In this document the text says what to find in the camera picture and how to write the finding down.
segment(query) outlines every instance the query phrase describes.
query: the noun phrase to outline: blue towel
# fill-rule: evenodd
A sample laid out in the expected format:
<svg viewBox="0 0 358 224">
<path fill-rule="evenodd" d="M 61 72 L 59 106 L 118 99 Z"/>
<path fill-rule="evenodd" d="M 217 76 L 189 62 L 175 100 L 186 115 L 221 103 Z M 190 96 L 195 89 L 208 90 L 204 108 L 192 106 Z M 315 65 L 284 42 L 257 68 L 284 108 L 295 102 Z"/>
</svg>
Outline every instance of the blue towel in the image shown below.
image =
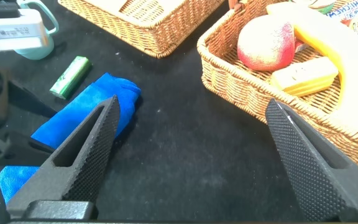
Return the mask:
<svg viewBox="0 0 358 224">
<path fill-rule="evenodd" d="M 117 136 L 127 126 L 134 114 L 134 104 L 140 95 L 140 89 L 129 80 L 115 78 L 105 73 L 64 109 L 36 130 L 31 137 L 57 149 L 100 102 L 114 95 L 117 95 L 121 108 Z M 8 203 L 37 170 L 38 167 L 26 166 L 7 166 L 3 168 L 0 173 L 0 188 L 5 203 Z"/>
</svg>

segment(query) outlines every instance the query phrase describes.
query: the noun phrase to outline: black tablecloth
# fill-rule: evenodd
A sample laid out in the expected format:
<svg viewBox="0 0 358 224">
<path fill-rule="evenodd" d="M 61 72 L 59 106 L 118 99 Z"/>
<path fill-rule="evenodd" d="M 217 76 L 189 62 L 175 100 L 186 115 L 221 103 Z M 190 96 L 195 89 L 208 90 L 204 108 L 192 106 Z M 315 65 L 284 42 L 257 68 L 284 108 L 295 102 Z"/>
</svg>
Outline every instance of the black tablecloth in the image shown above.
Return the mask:
<svg viewBox="0 0 358 224">
<path fill-rule="evenodd" d="M 0 67 L 13 79 L 59 110 L 68 102 L 49 89 L 81 55 L 93 69 L 75 95 L 105 72 L 142 89 L 133 121 L 116 140 L 97 202 L 100 219 L 301 220 L 268 127 L 201 82 L 196 42 L 227 12 L 226 2 L 163 59 L 143 54 L 56 0 L 44 2 L 60 23 L 55 50 L 38 61 L 0 52 Z M 30 135 L 46 120 L 11 107 L 7 126 Z M 0 193 L 0 223 L 6 219 Z"/>
</svg>

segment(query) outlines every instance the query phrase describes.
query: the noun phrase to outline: red peach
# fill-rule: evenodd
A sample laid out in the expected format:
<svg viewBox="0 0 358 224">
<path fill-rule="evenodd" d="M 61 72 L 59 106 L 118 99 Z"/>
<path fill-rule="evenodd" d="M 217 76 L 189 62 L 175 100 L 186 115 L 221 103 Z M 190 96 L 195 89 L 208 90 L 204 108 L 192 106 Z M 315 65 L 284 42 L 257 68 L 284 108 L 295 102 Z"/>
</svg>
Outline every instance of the red peach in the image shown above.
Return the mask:
<svg viewBox="0 0 358 224">
<path fill-rule="evenodd" d="M 253 70 L 285 68 L 295 56 L 293 26 L 275 15 L 256 17 L 242 28 L 237 54 L 242 63 Z"/>
</svg>

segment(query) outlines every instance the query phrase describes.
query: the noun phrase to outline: woven basket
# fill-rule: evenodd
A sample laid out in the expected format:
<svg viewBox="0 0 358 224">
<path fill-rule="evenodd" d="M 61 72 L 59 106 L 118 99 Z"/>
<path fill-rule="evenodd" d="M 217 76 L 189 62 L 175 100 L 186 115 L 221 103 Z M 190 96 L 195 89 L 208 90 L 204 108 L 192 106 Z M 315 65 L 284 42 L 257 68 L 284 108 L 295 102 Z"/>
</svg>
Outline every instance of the woven basket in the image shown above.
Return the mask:
<svg viewBox="0 0 358 224">
<path fill-rule="evenodd" d="M 171 54 L 224 1 L 183 0 L 165 12 L 157 0 L 128 0 L 119 12 L 110 14 L 82 0 L 58 0 L 68 10 L 157 58 Z"/>
<path fill-rule="evenodd" d="M 347 128 L 330 114 L 336 109 L 341 84 L 338 77 L 327 90 L 303 96 L 291 96 L 269 85 L 271 72 L 247 68 L 237 57 L 241 29 L 251 19 L 267 14 L 265 7 L 275 0 L 239 1 L 198 41 L 203 63 L 204 86 L 266 123 L 265 110 L 271 98 L 291 106 L 314 128 L 358 163 L 358 130 Z M 334 9 L 347 1 L 338 0 Z M 311 47 L 298 52 L 293 62 L 320 57 Z"/>
</svg>

